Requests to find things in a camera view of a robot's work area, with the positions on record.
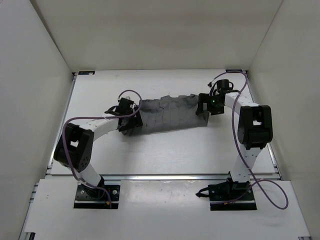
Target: black bracket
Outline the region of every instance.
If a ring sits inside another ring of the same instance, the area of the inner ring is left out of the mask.
[[[119,100],[118,106],[113,106],[109,108],[107,111],[105,111],[104,113],[112,114],[115,116],[130,115],[134,112],[133,109],[135,111],[138,109],[137,106],[133,108],[134,104],[135,104],[134,101],[122,97]],[[141,127],[142,125],[143,125],[143,122],[142,122],[141,114],[138,111],[134,116],[119,118],[118,131],[126,134],[128,130]]]
[[[267,105],[242,106],[237,135],[247,150],[266,147],[273,138],[271,108]]]
[[[85,130],[78,125],[68,123],[65,129],[65,138],[67,149],[71,158],[73,167],[78,171],[83,171],[91,160],[92,147],[95,133],[91,130]],[[77,146],[72,146],[71,142],[78,142]],[[54,150],[53,157],[56,161],[69,167],[62,137]]]
[[[96,198],[88,194],[88,188],[79,184],[74,198],[73,208],[75,209],[118,209],[120,198],[120,185],[104,185],[111,198],[111,208],[108,204],[106,194],[101,194]]]
[[[225,182],[208,185],[208,187],[201,189],[195,195],[199,198],[209,198],[211,211],[257,210],[253,190],[248,190],[249,187],[249,182],[233,182],[229,177]],[[237,201],[229,202],[243,194],[244,196]]]
[[[200,93],[198,98],[198,108],[195,112],[196,115],[208,111],[211,115],[218,115],[225,113],[225,96],[229,93],[238,93],[234,89],[234,84],[228,79],[221,79],[215,82],[212,86],[210,82],[208,86],[211,88],[210,93]]]

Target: black mounting plate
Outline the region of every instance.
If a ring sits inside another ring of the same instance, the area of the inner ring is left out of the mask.
[[[106,195],[100,199],[93,199],[90,197],[85,190],[85,186],[79,184],[74,198],[73,208],[75,209],[118,209],[119,198],[120,198],[120,185],[104,185],[104,188],[109,192],[111,198],[111,208],[107,204]]]
[[[212,184],[208,186],[210,210],[211,211],[243,211],[243,210],[257,210],[255,196],[253,190],[249,190],[242,198],[234,203],[228,204],[212,204],[214,202],[224,202],[238,198],[243,192],[241,191],[229,191],[230,183],[222,182],[218,184]]]

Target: gray cloth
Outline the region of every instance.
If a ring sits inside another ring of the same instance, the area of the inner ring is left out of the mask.
[[[140,109],[143,126],[133,129],[131,135],[206,127],[209,113],[196,115],[197,108],[198,95],[194,94],[143,100]]]

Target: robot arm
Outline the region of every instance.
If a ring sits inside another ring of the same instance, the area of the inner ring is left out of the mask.
[[[210,91],[210,94],[199,94],[196,114],[209,111],[211,115],[218,115],[224,113],[224,106],[231,109],[234,107],[234,112],[239,115],[237,138],[240,143],[240,153],[247,166],[252,169],[259,153],[273,138],[271,109],[267,105],[254,103],[242,95],[238,97],[239,91],[233,90],[233,84],[230,86],[227,79],[218,80],[216,86],[216,90]],[[209,190],[209,195],[206,195],[206,197],[210,197],[212,210],[256,209],[256,205],[250,202],[254,200],[252,191],[246,193],[250,187],[251,175],[247,166],[238,155],[232,170],[229,172],[227,181],[212,184],[206,188],[206,190]],[[203,192],[203,189],[196,195],[204,197],[201,192]],[[221,201],[228,202],[236,199],[242,194],[246,195],[241,199],[241,203],[238,202],[232,204],[232,206],[215,205],[215,203]]]
[[[92,198],[99,198],[102,191],[90,186],[104,187],[103,177],[100,176],[90,164],[93,143],[111,131],[118,130],[124,133],[135,127],[142,126],[142,119],[139,112],[132,117],[119,119],[107,118],[132,114],[137,108],[138,107],[134,107],[134,102],[130,99],[121,98],[118,106],[110,108],[102,115],[102,117],[104,117],[103,119],[95,119],[81,125],[75,125],[73,123],[67,124],[65,136],[72,166],[77,177],[81,179],[81,184],[85,186],[84,189],[86,193]],[[60,138],[57,144],[53,157],[63,166],[70,168],[62,138]]]
[[[218,80],[216,86],[214,93],[217,92],[217,95],[199,94],[197,115],[203,113],[205,109],[211,115],[218,115],[224,113],[224,106],[233,108],[239,91],[233,90],[233,84],[230,86],[227,79]],[[239,115],[237,135],[241,144],[240,151],[252,169],[259,153],[273,138],[271,109],[267,105],[259,105],[241,95],[237,99],[234,111]],[[237,157],[230,175],[234,182],[249,182],[250,172],[240,156]]]

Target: white enclosure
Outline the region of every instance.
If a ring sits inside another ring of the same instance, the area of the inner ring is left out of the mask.
[[[0,0],[0,239],[319,240],[319,16],[318,0]],[[73,209],[69,170],[53,162],[46,175],[65,118],[101,115],[128,88],[144,99],[206,93],[225,69],[247,70],[244,94],[271,107],[274,153],[253,170],[285,188],[287,210],[256,187],[255,212],[210,212],[194,195],[235,161],[229,109],[207,128],[97,141],[92,165],[122,181],[119,210]],[[73,80],[87,70],[96,74]]]

